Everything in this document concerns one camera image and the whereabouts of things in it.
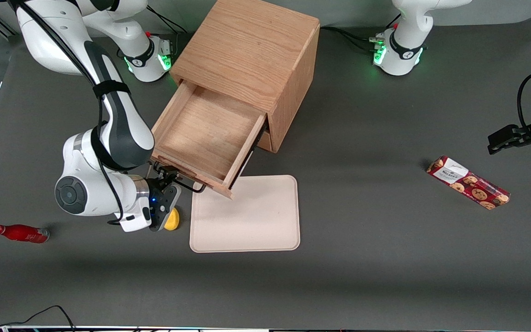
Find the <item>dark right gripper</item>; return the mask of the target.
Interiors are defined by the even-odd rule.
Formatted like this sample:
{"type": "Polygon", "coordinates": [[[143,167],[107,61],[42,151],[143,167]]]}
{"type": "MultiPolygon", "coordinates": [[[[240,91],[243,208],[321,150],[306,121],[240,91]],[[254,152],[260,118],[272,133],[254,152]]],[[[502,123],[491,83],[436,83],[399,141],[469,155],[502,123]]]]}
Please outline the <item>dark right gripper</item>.
{"type": "Polygon", "coordinates": [[[157,173],[161,180],[149,180],[150,231],[164,229],[182,192],[179,185],[172,183],[177,180],[178,170],[170,170],[170,166],[158,165],[157,173]]]}

